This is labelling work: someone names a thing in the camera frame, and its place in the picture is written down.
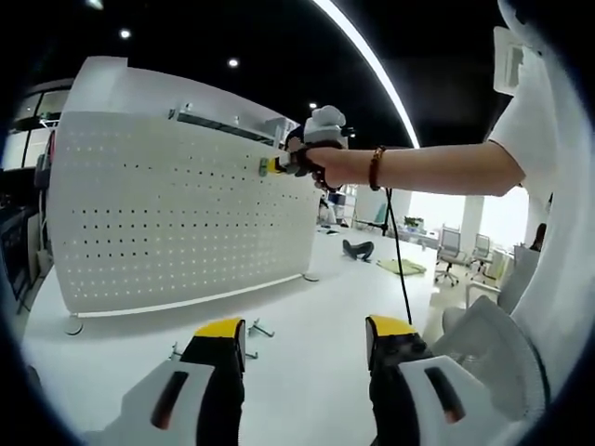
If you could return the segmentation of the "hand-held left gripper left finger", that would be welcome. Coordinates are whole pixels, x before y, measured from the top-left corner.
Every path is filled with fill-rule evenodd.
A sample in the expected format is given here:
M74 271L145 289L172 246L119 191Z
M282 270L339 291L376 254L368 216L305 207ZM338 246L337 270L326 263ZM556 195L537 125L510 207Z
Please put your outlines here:
M245 320L210 322L125 394L119 443L238 445L244 372Z

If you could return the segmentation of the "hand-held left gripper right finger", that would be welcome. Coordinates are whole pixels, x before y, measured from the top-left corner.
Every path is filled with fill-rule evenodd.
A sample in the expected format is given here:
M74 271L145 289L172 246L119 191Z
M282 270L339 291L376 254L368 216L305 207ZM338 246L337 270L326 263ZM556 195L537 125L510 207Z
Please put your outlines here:
M375 445L487 445L500 414L486 386L445 356L434 356L409 323L366 318L369 398Z

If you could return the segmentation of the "person's right hand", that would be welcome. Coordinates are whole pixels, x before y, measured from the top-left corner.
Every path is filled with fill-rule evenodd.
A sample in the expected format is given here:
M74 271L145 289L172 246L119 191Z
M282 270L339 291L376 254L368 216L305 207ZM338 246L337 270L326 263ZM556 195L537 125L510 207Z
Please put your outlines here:
M318 147L300 152L302 160L314 166L311 177L319 189L337 190L345 184L368 183L372 151Z

